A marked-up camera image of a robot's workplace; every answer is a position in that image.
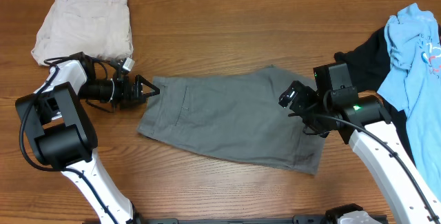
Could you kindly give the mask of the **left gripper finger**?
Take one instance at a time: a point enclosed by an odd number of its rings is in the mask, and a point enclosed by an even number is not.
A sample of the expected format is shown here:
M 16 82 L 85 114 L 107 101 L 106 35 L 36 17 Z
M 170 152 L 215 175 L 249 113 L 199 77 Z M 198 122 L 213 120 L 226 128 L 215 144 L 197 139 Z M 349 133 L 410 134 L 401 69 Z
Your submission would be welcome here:
M 152 96 L 156 96 L 159 95 L 159 91 L 153 91 L 153 92 L 148 92 L 148 93 L 139 93 L 138 94 L 138 104 L 144 104 L 147 103 L 147 100 L 152 97 Z
M 149 92 L 144 92 L 143 87 L 148 87 Z M 135 95 L 158 95 L 160 94 L 160 89 L 156 87 L 153 83 L 149 82 L 147 79 L 141 75 L 136 75 L 134 78 L 134 92 Z

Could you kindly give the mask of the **grey shorts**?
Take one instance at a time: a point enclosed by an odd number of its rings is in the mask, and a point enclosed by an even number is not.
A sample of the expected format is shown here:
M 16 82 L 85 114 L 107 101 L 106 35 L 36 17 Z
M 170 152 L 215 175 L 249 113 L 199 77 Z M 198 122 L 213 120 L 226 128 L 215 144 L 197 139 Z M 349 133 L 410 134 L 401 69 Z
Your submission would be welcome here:
M 303 133 L 300 117 L 279 106 L 293 81 L 315 83 L 269 66 L 250 74 L 154 77 L 137 131 L 182 150 L 218 159 L 316 174 L 325 140 Z

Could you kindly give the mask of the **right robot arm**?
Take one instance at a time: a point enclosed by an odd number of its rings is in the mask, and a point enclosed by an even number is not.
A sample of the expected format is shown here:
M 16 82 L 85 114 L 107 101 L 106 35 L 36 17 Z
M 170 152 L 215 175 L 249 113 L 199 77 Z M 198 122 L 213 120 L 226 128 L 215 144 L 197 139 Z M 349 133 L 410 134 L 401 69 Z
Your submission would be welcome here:
M 439 223 L 440 201 L 405 152 L 391 116 L 376 96 L 359 97 L 346 63 L 314 68 L 316 88 L 293 81 L 280 95 L 306 135 L 336 130 L 365 164 L 397 223 Z

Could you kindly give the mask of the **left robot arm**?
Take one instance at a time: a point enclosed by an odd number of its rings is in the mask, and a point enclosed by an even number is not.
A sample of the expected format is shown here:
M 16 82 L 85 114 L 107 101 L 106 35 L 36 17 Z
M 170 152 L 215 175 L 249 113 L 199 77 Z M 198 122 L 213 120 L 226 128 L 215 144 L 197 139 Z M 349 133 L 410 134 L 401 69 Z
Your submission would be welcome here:
M 100 223 L 144 223 L 134 204 L 114 184 L 98 154 L 94 126 L 81 101 L 109 103 L 108 110 L 144 104 L 160 93 L 141 75 L 131 81 L 134 61 L 105 61 L 77 52 L 44 60 L 43 85 L 16 100 L 21 125 L 19 147 L 34 168 L 60 172 L 84 195 Z

